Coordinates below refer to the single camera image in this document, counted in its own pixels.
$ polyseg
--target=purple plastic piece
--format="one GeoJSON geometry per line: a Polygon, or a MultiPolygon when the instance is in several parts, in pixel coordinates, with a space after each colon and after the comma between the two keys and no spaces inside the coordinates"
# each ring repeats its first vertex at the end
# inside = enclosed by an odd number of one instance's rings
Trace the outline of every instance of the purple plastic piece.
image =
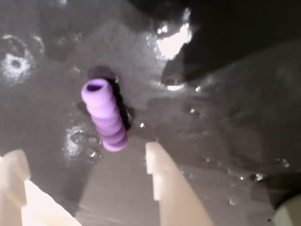
{"type": "Polygon", "coordinates": [[[124,137],[117,143],[115,144],[109,144],[106,141],[103,141],[103,146],[107,149],[110,150],[111,152],[118,152],[122,150],[125,146],[127,145],[127,134],[124,135],[124,137]]]}
{"type": "Polygon", "coordinates": [[[103,146],[111,152],[122,150],[127,145],[127,132],[109,82],[105,79],[91,80],[82,88],[81,96],[103,146]]]}

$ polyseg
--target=black hole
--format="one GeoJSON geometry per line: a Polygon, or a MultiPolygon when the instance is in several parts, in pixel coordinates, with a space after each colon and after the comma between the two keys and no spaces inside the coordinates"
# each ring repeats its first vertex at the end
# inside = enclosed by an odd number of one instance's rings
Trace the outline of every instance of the black hole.
{"type": "Polygon", "coordinates": [[[91,91],[91,92],[93,92],[93,91],[98,91],[98,90],[100,90],[102,88],[102,86],[99,86],[99,85],[88,85],[87,86],[87,90],[88,91],[91,91]]]}

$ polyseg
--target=wet floor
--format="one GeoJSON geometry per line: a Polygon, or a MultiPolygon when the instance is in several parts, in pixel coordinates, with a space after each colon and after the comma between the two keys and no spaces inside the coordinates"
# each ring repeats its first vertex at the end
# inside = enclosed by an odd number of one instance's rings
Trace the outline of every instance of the wet floor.
{"type": "Polygon", "coordinates": [[[0,154],[84,226],[159,225],[159,141],[217,226],[271,225],[300,191],[297,1],[0,1],[0,154]],[[104,150],[80,98],[116,81],[129,145],[104,150]]]}

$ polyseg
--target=gray wet surface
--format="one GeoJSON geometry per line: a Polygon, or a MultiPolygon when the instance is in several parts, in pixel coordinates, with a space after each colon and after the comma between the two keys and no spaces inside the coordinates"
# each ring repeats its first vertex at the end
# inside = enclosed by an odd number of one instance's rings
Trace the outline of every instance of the gray wet surface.
{"type": "Polygon", "coordinates": [[[199,72],[180,51],[202,30],[190,13],[171,21],[125,0],[0,1],[0,154],[24,149],[32,181],[84,226],[159,225],[148,141],[166,148],[217,226],[270,225],[300,189],[301,42],[199,72]],[[131,109],[120,153],[103,149],[81,102],[95,67],[131,109]]]}

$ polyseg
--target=tube opening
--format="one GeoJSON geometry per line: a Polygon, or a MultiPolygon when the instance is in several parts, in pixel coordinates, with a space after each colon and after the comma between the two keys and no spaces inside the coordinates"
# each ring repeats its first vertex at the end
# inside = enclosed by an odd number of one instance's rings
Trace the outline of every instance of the tube opening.
{"type": "Polygon", "coordinates": [[[100,89],[102,89],[102,86],[100,86],[100,85],[89,84],[87,86],[87,90],[90,92],[98,91],[100,89]]]}

